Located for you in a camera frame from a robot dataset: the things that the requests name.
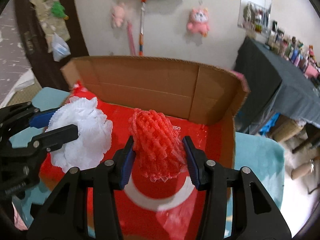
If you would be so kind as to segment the pink cat plush on wall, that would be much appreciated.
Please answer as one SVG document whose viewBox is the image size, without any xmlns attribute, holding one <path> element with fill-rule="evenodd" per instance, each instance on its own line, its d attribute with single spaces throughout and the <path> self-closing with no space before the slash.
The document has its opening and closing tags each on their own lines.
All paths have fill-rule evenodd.
<svg viewBox="0 0 320 240">
<path fill-rule="evenodd" d="M 207 8 L 193 8 L 189 14 L 187 31 L 192 34 L 199 33 L 202 37 L 207 37 L 209 27 L 209 13 Z"/>
</svg>

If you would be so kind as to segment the grey cloth covered side table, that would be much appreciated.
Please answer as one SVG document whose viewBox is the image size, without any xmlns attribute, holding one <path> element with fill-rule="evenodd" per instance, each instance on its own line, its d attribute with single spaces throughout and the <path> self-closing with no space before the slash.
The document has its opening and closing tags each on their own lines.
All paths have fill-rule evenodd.
<svg viewBox="0 0 320 240">
<path fill-rule="evenodd" d="M 234 69 L 245 76 L 250 89 L 235 117 L 238 132 L 257 133 L 275 113 L 319 126 L 319 96 L 313 83 L 291 62 L 246 37 Z"/>
</svg>

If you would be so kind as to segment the plastic bag on door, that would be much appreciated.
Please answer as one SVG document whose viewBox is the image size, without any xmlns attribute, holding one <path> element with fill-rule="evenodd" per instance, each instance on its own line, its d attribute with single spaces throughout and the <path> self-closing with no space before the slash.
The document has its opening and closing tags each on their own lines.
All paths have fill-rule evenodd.
<svg viewBox="0 0 320 240">
<path fill-rule="evenodd" d="M 57 35 L 57 33 L 54 33 L 53 35 L 51 46 L 52 46 L 53 60 L 55 62 L 60 62 L 65 57 L 68 57 L 69 55 L 71 55 L 68 44 L 64 41 L 63 38 Z"/>
</svg>

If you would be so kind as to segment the beige hanging door organizer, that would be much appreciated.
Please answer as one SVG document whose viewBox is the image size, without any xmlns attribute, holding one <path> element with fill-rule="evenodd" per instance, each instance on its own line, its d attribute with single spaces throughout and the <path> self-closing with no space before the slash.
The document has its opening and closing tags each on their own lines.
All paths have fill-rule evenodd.
<svg viewBox="0 0 320 240">
<path fill-rule="evenodd" d="M 48 45 L 48 53 L 52 52 L 52 38 L 54 33 L 57 33 L 61 38 L 67 42 L 70 39 L 70 35 L 62 18 L 54 17 L 51 13 L 51 7 L 54 1 L 60 2 L 60 0 L 30 0 L 34 5 L 37 19 L 45 33 L 45 38 Z"/>
</svg>

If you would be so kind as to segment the red foam net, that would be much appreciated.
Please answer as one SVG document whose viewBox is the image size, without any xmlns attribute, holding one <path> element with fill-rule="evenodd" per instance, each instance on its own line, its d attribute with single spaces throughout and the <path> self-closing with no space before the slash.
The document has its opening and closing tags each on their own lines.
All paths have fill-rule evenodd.
<svg viewBox="0 0 320 240">
<path fill-rule="evenodd" d="M 144 177 L 152 182 L 166 182 L 187 171 L 187 158 L 180 133 L 163 113 L 134 109 L 129 118 L 129 132 Z"/>
</svg>

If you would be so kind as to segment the cardboard box with red lining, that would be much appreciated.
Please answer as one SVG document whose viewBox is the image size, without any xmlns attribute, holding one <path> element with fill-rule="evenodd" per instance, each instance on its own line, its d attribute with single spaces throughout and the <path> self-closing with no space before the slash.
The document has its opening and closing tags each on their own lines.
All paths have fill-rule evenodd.
<svg viewBox="0 0 320 240">
<path fill-rule="evenodd" d="M 206 194 L 191 183 L 182 139 L 190 136 L 208 158 L 233 167 L 245 77 L 196 62 L 125 56 L 79 57 L 61 71 L 70 99 L 95 101 L 113 123 L 111 148 L 99 161 L 134 138 L 130 181 L 115 193 L 124 237 L 195 239 Z"/>
</svg>

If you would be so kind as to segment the pale pink bunny plush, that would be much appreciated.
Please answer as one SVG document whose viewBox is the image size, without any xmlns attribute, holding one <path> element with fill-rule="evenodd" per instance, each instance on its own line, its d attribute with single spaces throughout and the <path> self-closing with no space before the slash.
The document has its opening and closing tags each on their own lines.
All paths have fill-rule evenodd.
<svg viewBox="0 0 320 240">
<path fill-rule="evenodd" d="M 122 27 L 125 20 L 125 4 L 119 2 L 111 9 L 111 25 L 112 28 Z"/>
</svg>

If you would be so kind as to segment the white mesh bath pouf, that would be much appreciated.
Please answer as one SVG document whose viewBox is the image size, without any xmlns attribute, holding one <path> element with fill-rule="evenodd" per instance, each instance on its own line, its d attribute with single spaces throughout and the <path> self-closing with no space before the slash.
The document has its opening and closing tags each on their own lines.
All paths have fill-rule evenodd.
<svg viewBox="0 0 320 240">
<path fill-rule="evenodd" d="M 113 122 L 98 109 L 98 100 L 73 96 L 58 109 L 49 121 L 47 131 L 70 124 L 78 127 L 78 139 L 50 153 L 53 166 L 67 172 L 71 167 L 81 170 L 97 167 L 112 145 Z"/>
</svg>

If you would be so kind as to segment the wall mirror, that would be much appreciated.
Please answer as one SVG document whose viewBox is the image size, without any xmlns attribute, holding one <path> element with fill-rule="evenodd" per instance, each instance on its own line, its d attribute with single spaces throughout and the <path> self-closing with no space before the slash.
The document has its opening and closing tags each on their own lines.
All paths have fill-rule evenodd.
<svg viewBox="0 0 320 240">
<path fill-rule="evenodd" d="M 241 0 L 238 27 L 267 35 L 272 0 Z"/>
</svg>

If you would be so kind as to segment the green plush on door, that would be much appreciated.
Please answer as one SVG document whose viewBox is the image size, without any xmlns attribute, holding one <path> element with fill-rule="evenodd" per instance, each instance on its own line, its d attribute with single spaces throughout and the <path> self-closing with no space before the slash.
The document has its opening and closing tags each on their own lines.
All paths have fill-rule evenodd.
<svg viewBox="0 0 320 240">
<path fill-rule="evenodd" d="M 65 7 L 58 1 L 54 1 L 51 7 L 51 13 L 54 17 L 68 20 L 69 17 L 65 13 Z"/>
</svg>

